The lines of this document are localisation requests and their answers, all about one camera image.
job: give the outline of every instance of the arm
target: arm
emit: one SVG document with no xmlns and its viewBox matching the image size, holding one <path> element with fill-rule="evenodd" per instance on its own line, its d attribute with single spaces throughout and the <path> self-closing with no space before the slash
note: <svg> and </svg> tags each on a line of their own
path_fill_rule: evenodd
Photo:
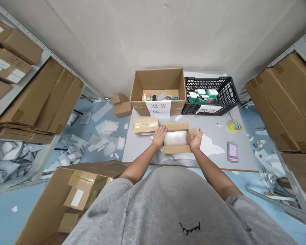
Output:
<svg viewBox="0 0 306 245">
<path fill-rule="evenodd" d="M 165 126 L 161 126 L 159 129 L 155 130 L 152 144 L 126 168 L 119 178 L 129 179 L 133 184 L 140 181 L 157 149 L 162 146 L 167 130 Z"/>
<path fill-rule="evenodd" d="M 213 187 L 213 189 L 215 189 L 223 200 L 226 200 L 227 197 L 232 194 L 243 195 L 231 179 L 229 179 L 229 177 L 200 150 L 202 136 L 203 132 L 201 129 L 196 136 L 191 134 L 190 148 L 194 153 L 207 182 Z"/>
</svg>

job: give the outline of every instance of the black plastic crate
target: black plastic crate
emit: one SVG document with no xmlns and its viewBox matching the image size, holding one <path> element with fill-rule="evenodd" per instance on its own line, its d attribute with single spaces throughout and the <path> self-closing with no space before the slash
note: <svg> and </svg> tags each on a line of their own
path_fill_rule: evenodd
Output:
<svg viewBox="0 0 306 245">
<path fill-rule="evenodd" d="M 239 105 L 239 97 L 234 86 L 232 77 L 219 77 L 219 78 L 195 78 L 185 77 L 186 95 L 188 92 L 195 92 L 195 89 L 216 89 L 218 96 L 210 104 L 199 104 L 187 100 L 182 111 L 182 115 L 203 115 L 203 116 L 222 116 L 232 108 Z M 201 105 L 217 105 L 223 108 L 215 113 L 197 112 Z"/>
</svg>

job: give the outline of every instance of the white table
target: white table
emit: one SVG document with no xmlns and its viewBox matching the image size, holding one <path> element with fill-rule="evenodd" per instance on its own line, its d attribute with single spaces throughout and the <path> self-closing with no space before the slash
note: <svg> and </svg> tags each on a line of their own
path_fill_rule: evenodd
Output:
<svg viewBox="0 0 306 245">
<path fill-rule="evenodd" d="M 215 78 L 224 72 L 185 72 L 187 77 L 196 78 Z M 138 136 L 133 133 L 134 118 L 147 117 L 140 116 L 133 108 L 130 119 L 129 129 L 127 133 L 126 145 L 123 154 L 123 162 L 133 162 L 140 154 L 145 151 L 152 140 L 150 136 Z M 228 130 L 227 125 L 232 121 L 238 121 L 243 129 L 241 132 L 233 133 Z M 190 128 L 201 128 L 205 133 L 202 141 L 201 150 L 223 170 L 235 170 L 245 172 L 258 172 L 255 156 L 251 150 L 247 133 L 243 125 L 243 121 L 238 107 L 223 116 L 170 116 L 170 119 L 160 120 L 160 123 L 181 123 L 189 122 Z M 238 163 L 232 163 L 227 159 L 227 144 L 234 142 L 238 145 Z M 185 167 L 199 168 L 193 153 L 175 153 L 165 154 L 157 151 L 151 162 L 152 165 L 179 165 Z"/>
</svg>

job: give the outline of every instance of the packing tape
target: packing tape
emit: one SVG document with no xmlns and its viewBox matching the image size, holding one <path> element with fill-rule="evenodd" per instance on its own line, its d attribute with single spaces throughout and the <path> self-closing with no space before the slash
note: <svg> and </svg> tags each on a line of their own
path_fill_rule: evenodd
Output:
<svg viewBox="0 0 306 245">
<path fill-rule="evenodd" d="M 242 126 L 239 122 L 233 121 L 233 122 L 228 124 L 228 129 L 231 132 L 237 133 L 237 132 L 240 132 L 242 130 Z"/>
</svg>

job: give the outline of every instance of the open cardboard box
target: open cardboard box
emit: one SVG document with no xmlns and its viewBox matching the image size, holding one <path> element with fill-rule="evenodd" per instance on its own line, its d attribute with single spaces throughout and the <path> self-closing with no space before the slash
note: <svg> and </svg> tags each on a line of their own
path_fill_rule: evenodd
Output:
<svg viewBox="0 0 306 245">
<path fill-rule="evenodd" d="M 145 101 L 142 101 L 143 95 L 159 95 L 162 92 L 179 98 L 171 101 L 170 115 L 180 115 L 187 99 L 182 68 L 135 71 L 130 102 L 139 115 L 150 115 Z"/>
<path fill-rule="evenodd" d="M 191 153 L 191 149 L 189 146 L 190 143 L 190 133 L 193 135 L 197 135 L 196 128 L 189 128 L 189 122 L 179 122 L 179 123 L 163 123 L 161 126 L 166 126 L 168 128 L 168 132 L 174 131 L 187 131 L 187 145 L 177 145 L 177 146 L 163 146 L 162 152 L 163 154 L 172 154 L 172 153 Z"/>
<path fill-rule="evenodd" d="M 70 207 L 63 206 L 71 186 L 68 182 L 74 171 L 83 171 L 105 177 L 107 181 L 115 179 L 127 168 L 118 161 L 99 163 L 80 163 L 59 167 L 42 192 L 28 220 L 20 232 L 16 245 L 61 245 L 67 233 L 58 232 L 63 215 Z"/>
</svg>

